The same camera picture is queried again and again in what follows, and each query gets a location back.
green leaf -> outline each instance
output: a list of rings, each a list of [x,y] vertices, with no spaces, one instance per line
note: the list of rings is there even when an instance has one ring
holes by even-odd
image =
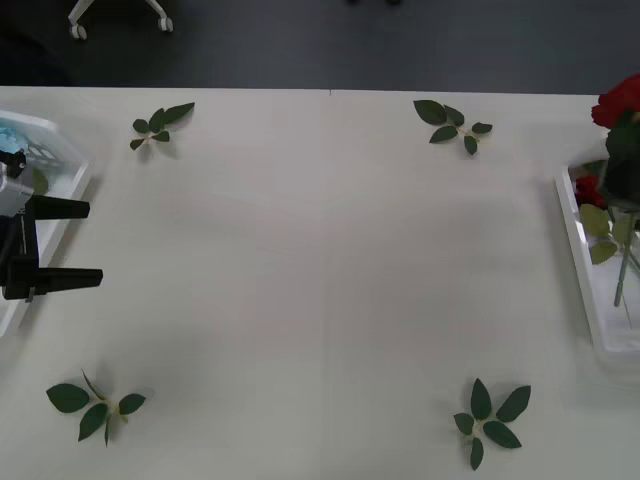
[[[106,403],[98,403],[87,410],[87,413],[80,420],[78,441],[81,442],[98,430],[107,418],[107,413],[109,413],[109,407]]]
[[[120,413],[122,415],[129,415],[135,412],[142,406],[145,400],[146,398],[138,393],[130,393],[120,400],[118,405]]]
[[[593,205],[584,203],[580,206],[580,221],[584,231],[594,237],[606,237],[609,235],[609,215]]]
[[[49,191],[49,180],[38,168],[31,171],[31,181],[34,195],[46,195]]]
[[[420,118],[429,125],[442,125],[447,121],[447,112],[444,107],[433,100],[416,100],[413,102]]]
[[[622,114],[614,128],[607,135],[607,151],[617,159],[635,158],[640,153],[640,125],[633,121],[634,112]]]
[[[516,388],[513,392],[511,392],[509,398],[507,398],[502,404],[502,406],[498,410],[498,413],[496,413],[496,417],[501,422],[513,422],[520,416],[522,412],[525,411],[525,409],[529,405],[530,397],[530,385]]]
[[[82,376],[84,377],[84,381],[87,382],[87,386],[93,392],[93,394],[98,397],[99,400],[104,400],[104,395],[101,395],[100,392],[93,385],[91,385],[91,382],[87,378],[87,375],[84,373],[84,370],[82,370]]]
[[[489,133],[492,128],[493,128],[493,125],[489,125],[488,123],[478,122],[473,127],[471,127],[471,130],[473,131],[473,133],[483,134],[483,133]]]
[[[474,438],[471,443],[471,468],[474,471],[478,469],[484,457],[484,446],[479,438]]]
[[[621,246],[624,246],[624,244],[627,243],[629,228],[631,228],[630,215],[623,215],[622,217],[618,218],[613,224],[611,233],[613,234],[613,238],[616,239],[616,242],[618,242]]]
[[[600,265],[613,257],[618,251],[618,246],[609,241],[596,243],[589,249],[591,254],[591,263],[593,265]]]
[[[456,421],[458,430],[465,435],[471,435],[473,431],[473,424],[475,423],[473,417],[467,413],[458,413],[453,416]]]
[[[470,155],[473,155],[478,151],[478,141],[471,135],[465,135],[464,148],[467,149]]]
[[[471,413],[476,420],[484,420],[491,414],[491,397],[479,378],[473,384],[471,392]]]
[[[104,421],[104,446],[109,446],[109,422],[111,421],[111,414],[107,416],[107,419]]]
[[[131,140],[131,143],[129,144],[129,146],[131,147],[131,150],[136,151],[138,148],[140,148],[140,145],[142,145],[144,143],[144,138],[137,138],[135,140]]]
[[[178,105],[177,107],[171,107],[164,112],[164,124],[170,125],[181,120],[187,113],[193,110],[195,103],[187,103],[185,105]]]
[[[171,140],[171,136],[166,130],[164,132],[160,132],[158,135],[154,135],[151,138],[157,140],[158,142],[168,142],[169,140]]]
[[[520,448],[522,444],[509,427],[502,422],[491,421],[484,424],[484,433],[491,440],[504,448]]]
[[[464,115],[462,115],[458,110],[450,107],[449,105],[445,105],[444,111],[456,127],[464,125]]]
[[[70,383],[61,383],[51,387],[47,390],[47,396],[53,406],[62,413],[77,412],[89,403],[89,394]]]
[[[445,142],[457,136],[458,130],[456,130],[456,127],[440,127],[433,133],[433,135],[431,136],[431,140],[429,140],[429,143]]]
[[[149,124],[146,120],[142,120],[141,118],[139,118],[135,122],[133,122],[133,129],[138,133],[149,133]]]
[[[164,128],[164,108],[153,114],[149,120],[149,128],[153,133],[159,133]]]

red rose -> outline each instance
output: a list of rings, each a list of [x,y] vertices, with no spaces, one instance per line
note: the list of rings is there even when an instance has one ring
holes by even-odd
[[[613,128],[624,112],[640,112],[640,75],[627,78],[606,95],[600,95],[591,109],[593,121],[601,127]]]
[[[578,206],[585,203],[598,208],[607,208],[607,201],[598,193],[598,182],[600,178],[596,175],[587,175],[576,180],[576,202]]]

white tray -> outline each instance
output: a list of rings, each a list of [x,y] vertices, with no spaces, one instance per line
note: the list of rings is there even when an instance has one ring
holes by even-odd
[[[79,200],[89,179],[90,163],[61,133],[58,125],[41,118],[0,110],[0,127],[12,127],[29,141],[27,162],[42,170],[49,180],[47,195]],[[69,220],[38,221],[40,265],[47,266]],[[10,334],[22,321],[29,304],[5,300],[0,295],[0,337]]]
[[[616,255],[600,265],[591,264],[587,235],[580,221],[568,167],[563,168],[556,177],[556,187],[593,346],[600,358],[607,363],[640,366],[639,275],[629,265],[624,281],[623,300],[619,307],[614,307],[613,299],[622,257]]]

table surface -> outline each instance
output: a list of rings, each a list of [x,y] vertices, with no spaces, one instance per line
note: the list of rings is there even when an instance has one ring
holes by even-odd
[[[415,99],[495,125],[430,145]],[[196,102],[167,145],[131,122]],[[0,344],[6,478],[387,480],[634,475],[640,389],[595,359],[552,177],[601,132],[594,97],[2,88],[94,157],[51,295]],[[78,443],[45,391],[84,368],[150,400]],[[480,377],[532,385],[468,466],[452,415]]]

dark floor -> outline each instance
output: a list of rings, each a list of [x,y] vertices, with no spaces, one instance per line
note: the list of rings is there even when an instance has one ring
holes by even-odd
[[[84,44],[75,0],[0,1],[2,85],[593,94],[640,72],[638,0],[160,0],[173,35],[97,0]]]

